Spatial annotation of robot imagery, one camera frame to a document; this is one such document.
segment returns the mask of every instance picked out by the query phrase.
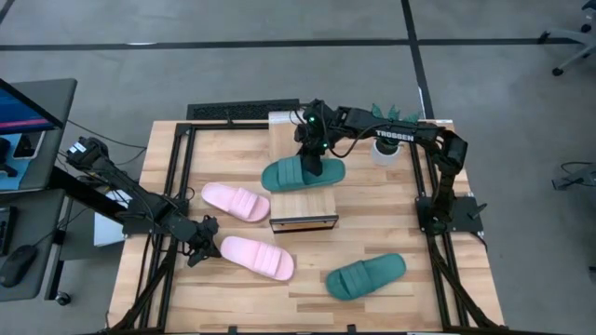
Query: chair leg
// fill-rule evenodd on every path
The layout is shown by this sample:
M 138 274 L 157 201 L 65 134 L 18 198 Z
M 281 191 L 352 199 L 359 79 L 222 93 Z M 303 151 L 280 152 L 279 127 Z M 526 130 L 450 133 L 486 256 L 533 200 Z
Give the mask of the chair leg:
M 549 29 L 545 31 L 548 34 L 549 38 L 552 37 L 562 37 L 562 38 L 569 38 L 574 41 L 577 41 L 583 45 L 590 45 L 596 43 L 596 39 L 593 36 L 587 33 L 580 33 L 580 32 L 573 32 L 566 29 Z
M 572 62 L 579 60 L 580 58 L 585 58 L 586 55 L 589 55 L 590 52 L 596 48 L 596 43 L 592 44 L 592 45 L 588 45 L 587 47 L 584 47 L 581 51 L 577 52 L 574 56 L 572 56 L 571 58 L 567 59 L 566 61 L 564 61 L 561 65 L 559 65 L 559 67 L 555 68 L 552 70 L 552 74 L 553 75 L 561 75 L 565 68 L 567 68 L 569 66 L 569 64 L 571 64 Z

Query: green slide sandal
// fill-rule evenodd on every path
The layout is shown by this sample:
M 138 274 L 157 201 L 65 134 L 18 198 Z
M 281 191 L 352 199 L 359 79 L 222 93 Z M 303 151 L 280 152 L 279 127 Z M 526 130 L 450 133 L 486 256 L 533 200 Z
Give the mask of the green slide sandal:
M 325 286 L 334 298 L 349 301 L 391 283 L 405 272 L 403 258 L 391 253 L 334 270 L 327 275 Z
M 315 176 L 302 170 L 299 155 L 281 158 L 265 168 L 261 184 L 270 192 L 286 192 L 331 185 L 345 177 L 345 165 L 341 160 L 321 158 L 320 161 L 323 173 Z

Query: computer monitor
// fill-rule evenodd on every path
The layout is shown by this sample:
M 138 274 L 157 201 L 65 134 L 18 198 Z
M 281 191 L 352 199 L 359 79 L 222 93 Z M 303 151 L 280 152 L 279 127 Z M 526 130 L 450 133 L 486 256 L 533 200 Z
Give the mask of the computer monitor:
M 0 79 L 0 135 L 62 127 L 60 120 Z

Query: gray concrete floor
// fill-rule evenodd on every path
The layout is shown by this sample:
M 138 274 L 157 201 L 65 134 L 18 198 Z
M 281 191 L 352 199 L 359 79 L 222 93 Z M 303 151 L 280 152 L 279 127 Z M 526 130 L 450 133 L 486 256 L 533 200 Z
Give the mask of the gray concrete floor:
M 419 38 L 530 38 L 578 29 L 584 0 L 411 0 Z M 406 38 L 400 1 L 17 0 L 0 44 Z M 469 141 L 472 189 L 494 280 L 512 328 L 590 334 L 596 328 L 593 192 L 555 192 L 559 164 L 596 156 L 596 63 L 550 70 L 577 46 L 421 47 L 437 118 Z M 182 119 L 188 103 L 322 98 L 420 110 L 409 47 L 287 47 L 0 52 L 7 81 L 74 77 L 71 119 L 115 139 L 147 142 L 154 120 Z M 66 128 L 62 149 L 84 131 Z M 110 145 L 116 162 L 134 152 Z M 126 166 L 139 176 L 142 160 Z M 74 303 L 0 304 L 3 334 L 71 334 L 103 327 L 118 249 L 67 262 Z

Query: black mouse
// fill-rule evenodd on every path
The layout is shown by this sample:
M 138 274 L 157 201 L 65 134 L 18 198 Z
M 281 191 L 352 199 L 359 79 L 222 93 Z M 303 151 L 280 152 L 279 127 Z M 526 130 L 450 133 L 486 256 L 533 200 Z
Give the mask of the black mouse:
M 0 285 L 12 288 L 20 283 L 35 260 L 37 248 L 35 246 L 20 246 L 8 255 L 0 268 Z

